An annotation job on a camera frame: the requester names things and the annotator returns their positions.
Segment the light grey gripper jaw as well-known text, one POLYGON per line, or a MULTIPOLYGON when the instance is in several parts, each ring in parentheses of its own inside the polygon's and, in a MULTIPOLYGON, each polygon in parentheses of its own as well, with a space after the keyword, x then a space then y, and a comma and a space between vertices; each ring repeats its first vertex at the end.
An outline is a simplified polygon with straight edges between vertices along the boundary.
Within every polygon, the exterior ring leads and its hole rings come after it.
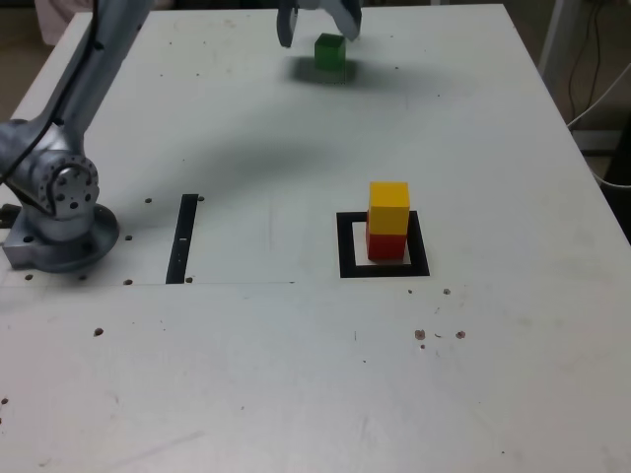
POLYGON ((346 39, 357 39, 361 31, 362 5, 358 0, 302 0, 304 10, 323 10, 346 39))

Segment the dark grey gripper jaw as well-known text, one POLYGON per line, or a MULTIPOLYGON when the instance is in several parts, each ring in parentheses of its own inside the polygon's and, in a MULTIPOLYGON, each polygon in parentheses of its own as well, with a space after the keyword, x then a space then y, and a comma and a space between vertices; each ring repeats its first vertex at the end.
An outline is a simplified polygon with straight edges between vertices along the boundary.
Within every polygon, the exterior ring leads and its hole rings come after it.
POLYGON ((278 1, 276 30, 279 42, 285 48, 292 46, 299 9, 298 0, 278 1))

